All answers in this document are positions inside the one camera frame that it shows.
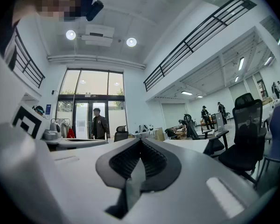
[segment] white ceiling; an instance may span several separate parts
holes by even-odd
[[[264,21],[265,28],[273,35],[276,41],[280,38],[280,25],[272,18]],[[229,44],[214,59],[200,67],[190,71],[185,78],[168,86],[168,88],[156,98],[195,100],[198,95],[210,95],[225,87],[235,84],[255,74],[264,67],[265,62],[272,56],[270,49],[259,38],[253,29],[249,34],[243,35],[236,44]],[[241,70],[239,60],[244,57]],[[187,91],[193,95],[184,95]]]
[[[104,9],[88,22],[85,18],[74,22],[37,18],[42,41],[49,56],[92,55],[105,56],[130,62],[144,63],[145,58],[162,36],[162,31],[192,0],[101,0]],[[85,34],[87,24],[98,24],[115,28],[111,47],[85,45],[80,38],[70,41],[66,31],[72,29],[77,36]],[[137,45],[126,45],[129,37],[137,39]]]

